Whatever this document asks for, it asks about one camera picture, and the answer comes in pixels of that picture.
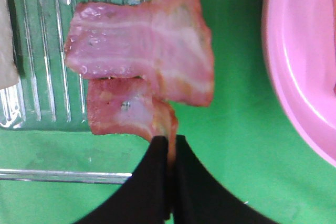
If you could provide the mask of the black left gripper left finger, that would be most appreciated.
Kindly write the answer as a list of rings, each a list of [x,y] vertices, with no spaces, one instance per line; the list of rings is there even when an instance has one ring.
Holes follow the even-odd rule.
[[[167,148],[165,137],[154,137],[132,176],[76,223],[164,223]]]

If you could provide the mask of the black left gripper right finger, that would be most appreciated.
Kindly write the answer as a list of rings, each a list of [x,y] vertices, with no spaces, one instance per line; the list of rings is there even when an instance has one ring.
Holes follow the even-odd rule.
[[[174,223],[275,223],[225,189],[176,136]]]

